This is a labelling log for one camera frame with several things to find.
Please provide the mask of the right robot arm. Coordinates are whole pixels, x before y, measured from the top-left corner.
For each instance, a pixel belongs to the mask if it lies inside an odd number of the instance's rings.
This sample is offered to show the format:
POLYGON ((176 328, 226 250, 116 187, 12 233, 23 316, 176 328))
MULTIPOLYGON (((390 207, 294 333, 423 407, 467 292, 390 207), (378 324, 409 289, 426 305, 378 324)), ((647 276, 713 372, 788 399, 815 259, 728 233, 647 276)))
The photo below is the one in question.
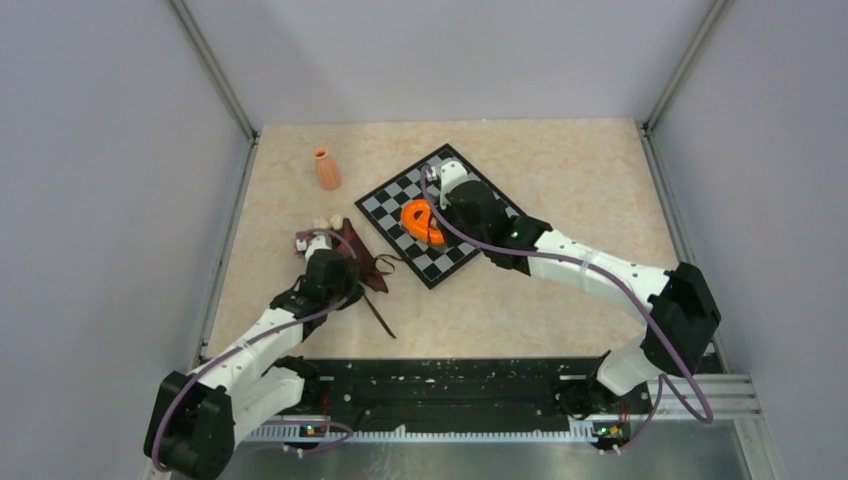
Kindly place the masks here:
POLYGON ((645 334, 609 353, 586 385, 600 412, 614 411, 635 386, 660 375, 691 377, 721 322, 697 266, 640 265, 591 248, 545 221, 508 214, 479 180, 442 186, 435 215, 450 241, 481 249, 497 267, 570 285, 644 323, 645 334))

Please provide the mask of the brown ribbon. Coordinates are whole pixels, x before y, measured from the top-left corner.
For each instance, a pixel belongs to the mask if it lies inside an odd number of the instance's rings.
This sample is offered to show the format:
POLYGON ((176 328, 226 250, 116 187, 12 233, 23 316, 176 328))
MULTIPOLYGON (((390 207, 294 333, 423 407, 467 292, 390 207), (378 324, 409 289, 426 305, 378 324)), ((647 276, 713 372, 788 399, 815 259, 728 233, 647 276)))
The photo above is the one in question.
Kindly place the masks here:
MULTIPOLYGON (((385 282, 385 277, 393 274, 397 269, 397 263, 402 261, 403 259, 401 257, 389 253, 376 255, 366 263, 365 273, 361 279, 361 283, 376 293, 388 294, 389 289, 385 282)), ((363 300, 385 333, 391 339, 396 339, 397 336, 372 300, 366 294, 363 295, 363 300)))

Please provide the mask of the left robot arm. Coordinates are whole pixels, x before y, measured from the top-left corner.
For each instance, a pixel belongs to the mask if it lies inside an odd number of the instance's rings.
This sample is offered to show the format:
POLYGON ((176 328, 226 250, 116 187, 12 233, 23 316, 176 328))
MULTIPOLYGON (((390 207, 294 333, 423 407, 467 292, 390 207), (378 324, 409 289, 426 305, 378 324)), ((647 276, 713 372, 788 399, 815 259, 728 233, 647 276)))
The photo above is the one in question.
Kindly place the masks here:
POLYGON ((160 383, 143 453, 160 472, 216 479, 248 434, 289 407, 308 413, 320 386, 278 360, 363 295, 351 250, 312 247, 306 269, 223 353, 160 383))

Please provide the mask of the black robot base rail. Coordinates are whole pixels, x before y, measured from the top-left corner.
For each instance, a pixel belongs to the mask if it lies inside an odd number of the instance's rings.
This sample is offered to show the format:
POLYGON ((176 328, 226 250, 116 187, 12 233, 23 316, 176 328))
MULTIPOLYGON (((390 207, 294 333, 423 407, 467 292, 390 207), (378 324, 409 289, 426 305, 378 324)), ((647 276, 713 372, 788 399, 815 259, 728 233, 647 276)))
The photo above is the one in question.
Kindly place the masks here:
POLYGON ((302 397, 281 410, 285 420, 313 426, 338 421, 357 434, 535 434, 593 437, 625 426, 651 409, 653 382, 617 397, 594 375, 594 358, 305 359, 274 366, 305 381, 302 397))

